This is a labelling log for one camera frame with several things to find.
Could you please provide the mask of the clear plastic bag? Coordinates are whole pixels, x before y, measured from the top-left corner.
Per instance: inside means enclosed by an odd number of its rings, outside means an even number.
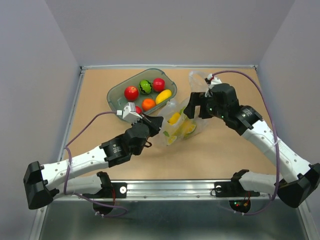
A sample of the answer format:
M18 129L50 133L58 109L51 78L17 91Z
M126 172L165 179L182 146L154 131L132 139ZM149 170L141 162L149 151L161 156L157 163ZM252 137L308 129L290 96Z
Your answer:
M193 119L189 119L184 114L184 109L189 103L190 95L191 94L188 93L187 97L182 101L178 101L174 97L169 100L166 105L160 110L158 115L163 117L163 123L159 134L155 136L156 146L167 147L170 145L174 145L175 143L187 140L203 132L207 127L208 120L199 117L200 107L196 108ZM180 118L176 124L171 125L168 123L168 120L174 113L180 113ZM197 128L191 137L184 139L186 128L191 124L197 125Z

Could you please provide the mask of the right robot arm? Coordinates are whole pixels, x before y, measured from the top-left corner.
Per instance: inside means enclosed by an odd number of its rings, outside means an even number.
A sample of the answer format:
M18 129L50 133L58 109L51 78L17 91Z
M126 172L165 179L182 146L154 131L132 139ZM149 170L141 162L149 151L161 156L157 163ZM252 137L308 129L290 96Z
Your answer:
M183 112L193 119L196 107L201 119L223 120L276 167L275 175L240 170L233 174L229 186L221 186L217 196L233 197L244 192L276 194L287 206L297 208L319 186L320 165L309 163L288 147L253 107L239 103L235 88L228 83L217 84L207 92L192 92Z

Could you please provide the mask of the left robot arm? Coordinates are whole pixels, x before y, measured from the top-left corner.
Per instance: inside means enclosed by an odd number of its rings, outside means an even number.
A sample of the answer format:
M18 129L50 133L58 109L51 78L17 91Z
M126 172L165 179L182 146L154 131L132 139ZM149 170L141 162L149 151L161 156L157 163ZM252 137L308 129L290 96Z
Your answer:
M59 187L66 180L77 178L94 170L111 168L138 156L143 148L151 147L148 139L157 135L163 123L162 116L140 115L123 134L102 143L70 160L40 164L31 162L23 177L27 205L30 210L45 207L63 193Z

